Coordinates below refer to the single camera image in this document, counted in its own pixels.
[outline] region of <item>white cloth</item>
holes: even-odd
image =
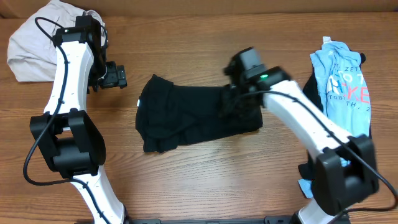
[[[93,10],[84,11],[71,4],[52,0],[46,6],[21,25],[10,37],[7,51],[7,64],[19,82],[46,82],[54,81],[57,68],[57,53],[51,40],[46,37],[36,26],[35,18],[45,17],[64,27],[75,26],[76,16],[83,14],[92,15],[94,19],[105,26],[100,15]],[[39,20],[43,29],[53,36],[58,27]],[[105,38],[103,30],[102,45]]]

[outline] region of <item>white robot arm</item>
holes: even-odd
[[[57,48],[58,66],[52,94],[44,115],[31,118],[30,130],[35,139],[40,139],[38,145],[50,170],[59,172],[64,179],[86,183],[72,182],[90,208],[95,224],[150,223],[132,222],[115,196],[103,167],[105,145],[102,135],[86,113],[89,86],[97,91],[99,86],[123,88],[127,85],[124,67],[105,62],[98,37],[100,29],[98,21],[91,16],[81,16],[77,17],[75,27],[57,30],[53,40],[65,51],[68,61],[63,104],[55,113],[65,75],[64,57]],[[372,142],[364,136],[353,138],[331,122],[282,69],[266,70],[256,51],[250,48],[235,55],[225,73],[231,77],[232,84],[228,86],[227,97],[222,97],[224,103],[220,114],[238,113],[240,108],[247,110],[262,105],[278,116],[307,148],[316,170],[312,185],[314,198],[295,214],[297,223],[327,224],[345,208],[377,192],[379,186],[373,174],[358,163],[352,162],[348,167],[342,167],[340,163],[340,157],[349,159],[341,148],[341,143],[345,143],[376,168]],[[45,129],[52,117],[53,128]],[[71,131],[73,137],[58,139],[56,135],[63,131]]]
[[[53,90],[44,115],[32,117],[30,130],[39,141],[42,155],[54,172],[71,182],[81,193],[94,216],[95,224],[126,224],[128,215],[124,205],[115,196],[105,174],[105,145],[100,132],[86,113],[88,87],[110,88],[127,86],[124,67],[105,62],[105,48],[100,46],[100,24],[91,16],[78,16],[76,26],[57,30],[53,40],[57,52],[57,71]],[[68,66],[65,73],[65,52]],[[64,76],[63,103],[57,113]],[[53,128],[45,130],[49,118],[54,116]],[[71,131],[73,137],[58,139],[57,135]],[[94,205],[96,202],[100,213]]]

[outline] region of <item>black cable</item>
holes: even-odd
[[[255,91],[252,93],[245,93],[240,95],[236,101],[232,104],[233,108],[236,106],[236,104],[239,102],[239,100],[241,100],[244,97],[247,96],[251,96],[251,95],[258,95],[261,93],[270,93],[270,94],[275,94],[275,95],[280,95],[280,96],[284,96],[286,98],[290,98],[291,100],[293,100],[295,103],[300,104],[301,106],[303,106],[304,109],[306,109],[313,117],[314,119],[319,123],[319,125],[341,146],[343,146],[343,148],[345,150],[347,150],[360,164],[362,164],[363,166],[365,166],[368,170],[370,170],[376,177],[378,177],[378,179],[380,179],[387,187],[388,189],[391,191],[391,193],[393,194],[394,198],[395,198],[395,203],[390,206],[390,207],[386,207],[386,208],[351,208],[351,209],[347,209],[342,211],[339,215],[337,215],[329,224],[334,223],[335,221],[337,221],[338,219],[340,219],[345,213],[349,213],[349,212],[388,212],[391,211],[393,209],[396,209],[398,206],[398,193],[397,190],[394,188],[394,186],[392,186],[392,184],[385,179],[380,173],[378,173],[376,170],[374,170],[368,163],[366,163],[365,161],[363,161],[362,158],[360,158],[354,151],[352,151],[345,143],[343,143],[340,139],[338,139],[335,134],[333,133],[333,131],[330,131],[325,124],[322,123],[322,121],[315,115],[315,113],[313,111],[311,111],[310,108],[308,108],[304,103],[302,103],[299,99],[297,99],[296,97],[290,96],[289,94],[286,93],[281,93],[278,91],[272,91],[272,90],[264,90],[264,91]]]
[[[53,23],[53,24],[55,24],[56,26],[59,26],[59,27],[61,27],[61,28],[63,28],[63,27],[62,27],[60,24],[57,24],[56,22],[51,21],[51,20],[49,20],[49,19],[47,19],[47,18],[44,18],[44,17],[36,17],[36,18],[35,18],[35,23],[36,23],[37,27],[38,27],[50,40],[53,41],[53,38],[52,38],[46,31],[44,31],[43,28],[39,25],[39,23],[38,23],[38,20],[39,20],[39,19],[43,19],[43,20],[45,20],[45,21],[51,22],[51,23]],[[95,200],[95,198],[94,198],[94,195],[93,195],[92,191],[90,190],[90,188],[88,187],[87,183],[84,183],[83,181],[78,180],[78,179],[64,179],[64,180],[55,180],[55,181],[50,181],[50,182],[36,182],[36,181],[32,180],[32,179],[28,176],[28,173],[27,173],[27,167],[28,167],[28,165],[29,165],[30,158],[32,157],[32,155],[33,155],[33,153],[34,153],[34,151],[35,151],[37,145],[39,144],[40,140],[42,139],[44,133],[51,127],[51,125],[53,125],[54,119],[55,119],[56,115],[58,114],[58,112],[59,112],[59,110],[60,110],[60,108],[61,108],[61,105],[63,104],[63,95],[64,95],[64,93],[65,93],[65,88],[66,88],[67,79],[68,79],[68,63],[69,63],[69,62],[68,62],[67,55],[66,55],[65,51],[62,49],[61,45],[58,45],[57,47],[58,47],[58,49],[59,49],[59,50],[61,51],[61,53],[62,53],[62,56],[63,56],[63,59],[64,59],[64,64],[65,64],[65,73],[64,73],[64,76],[63,76],[63,83],[62,83],[62,87],[61,87],[60,98],[58,99],[58,104],[57,104],[57,107],[55,108],[55,111],[54,111],[53,115],[51,116],[51,118],[50,118],[50,120],[48,121],[47,125],[44,127],[43,131],[40,133],[40,135],[39,135],[38,138],[36,139],[35,143],[33,143],[33,146],[31,147],[31,149],[30,149],[30,151],[29,151],[29,153],[28,153],[28,155],[27,155],[27,157],[26,157],[26,160],[25,160],[25,163],[24,163],[24,170],[23,170],[23,172],[24,172],[24,178],[25,178],[25,180],[28,181],[30,184],[37,185],[37,186],[48,186],[48,185],[62,184],[62,183],[70,183],[70,182],[75,182],[75,183],[81,184],[81,185],[83,186],[83,188],[87,190],[87,193],[89,194],[91,200],[93,201],[93,205],[94,205],[96,211],[98,212],[99,217],[100,217],[100,218],[103,218],[104,221],[105,221],[105,223],[111,224],[111,223],[109,222],[109,220],[104,216],[104,213],[100,210],[100,208],[99,208],[99,206],[98,206],[98,204],[97,204],[97,202],[96,202],[96,200]]]
[[[104,32],[105,32],[104,49],[107,49],[108,48],[108,31],[105,29],[105,26],[103,26],[102,24],[100,24],[100,26],[102,27],[102,29],[104,29]]]

